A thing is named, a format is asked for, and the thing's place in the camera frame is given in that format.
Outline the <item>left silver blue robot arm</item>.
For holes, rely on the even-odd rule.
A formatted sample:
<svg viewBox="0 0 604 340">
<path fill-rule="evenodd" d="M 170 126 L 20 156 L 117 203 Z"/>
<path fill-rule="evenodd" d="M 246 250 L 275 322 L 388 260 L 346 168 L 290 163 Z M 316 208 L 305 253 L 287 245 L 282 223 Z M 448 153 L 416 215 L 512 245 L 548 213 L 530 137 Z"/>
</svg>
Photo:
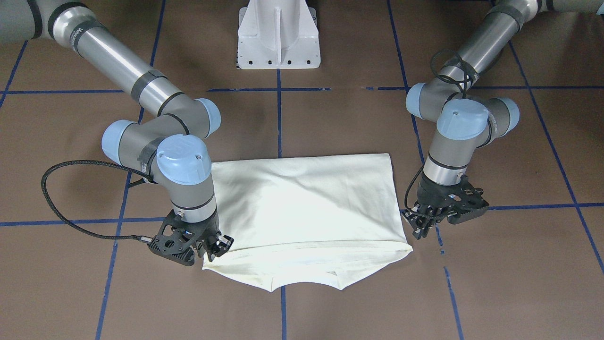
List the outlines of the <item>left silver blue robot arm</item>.
<svg viewBox="0 0 604 340">
<path fill-rule="evenodd" d="M 406 95 L 406 109 L 436 123 L 425 163 L 415 175 L 417 201 L 403 215 L 422 239 L 441 221 L 460 224 L 481 217 L 489 208 L 483 189 L 466 172 L 474 152 L 508 134 L 520 120 L 509 98 L 481 99 L 468 95 L 495 64 L 502 49 L 523 25 L 541 12 L 583 12 L 602 15 L 601 0 L 499 0 L 477 31 L 440 69 L 434 79 L 418 83 Z"/>
</svg>

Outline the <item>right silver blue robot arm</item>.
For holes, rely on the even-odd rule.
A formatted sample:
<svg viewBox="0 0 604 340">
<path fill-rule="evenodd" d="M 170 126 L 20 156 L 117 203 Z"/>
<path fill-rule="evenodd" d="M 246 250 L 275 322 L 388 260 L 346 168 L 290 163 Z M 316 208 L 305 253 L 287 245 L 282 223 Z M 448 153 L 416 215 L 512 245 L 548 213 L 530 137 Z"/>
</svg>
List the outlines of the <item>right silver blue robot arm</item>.
<svg viewBox="0 0 604 340">
<path fill-rule="evenodd" d="M 196 257 L 213 261 L 226 254 L 234 239 L 219 228 L 213 163 L 204 142 L 220 127 L 217 105 L 186 95 L 117 39 L 79 0 L 3 0 L 1 43 L 38 38 L 78 54 L 152 115 L 147 122 L 120 119 L 108 125 L 101 138 L 108 161 L 67 161 L 45 171 L 41 190 L 55 215 L 95 238 L 140 241 L 154 254 L 181 265 L 193 265 Z M 110 167 L 139 176 L 130 187 L 164 187 L 171 209 L 157 235 L 95 234 L 66 218 L 52 201 L 47 180 L 55 170 L 76 164 Z"/>
</svg>

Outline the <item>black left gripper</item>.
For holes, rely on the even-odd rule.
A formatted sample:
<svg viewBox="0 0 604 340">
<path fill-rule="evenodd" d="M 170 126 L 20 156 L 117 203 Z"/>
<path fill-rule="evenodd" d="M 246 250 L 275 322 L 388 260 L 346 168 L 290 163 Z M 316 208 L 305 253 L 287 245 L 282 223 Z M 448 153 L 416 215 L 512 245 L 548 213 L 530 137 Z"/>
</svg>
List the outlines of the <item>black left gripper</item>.
<svg viewBox="0 0 604 340">
<path fill-rule="evenodd" d="M 450 195 L 458 196 L 460 191 L 460 183 L 444 186 L 433 182 L 425 175 L 421 175 L 417 188 L 417 203 L 419 204 L 417 211 L 431 218 L 421 217 L 410 210 L 402 211 L 403 217 L 412 226 L 413 236 L 416 239 L 425 238 L 436 225 L 436 221 L 440 222 L 459 213 L 456 209 L 456 203 Z"/>
</svg>

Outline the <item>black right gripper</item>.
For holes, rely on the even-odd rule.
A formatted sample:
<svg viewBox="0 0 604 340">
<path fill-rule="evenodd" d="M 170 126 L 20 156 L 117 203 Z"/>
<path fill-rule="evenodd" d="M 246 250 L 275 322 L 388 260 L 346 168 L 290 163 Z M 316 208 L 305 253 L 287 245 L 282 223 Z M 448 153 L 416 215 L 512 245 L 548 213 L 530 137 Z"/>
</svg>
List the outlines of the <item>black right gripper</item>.
<svg viewBox="0 0 604 340">
<path fill-rule="evenodd" d="M 198 257 L 207 256 L 209 262 L 214 258 L 226 254 L 235 239 L 228 235 L 222 235 L 219 229 L 219 220 L 205 220 L 201 222 L 188 223 L 188 237 L 194 240 L 194 249 Z"/>
</svg>

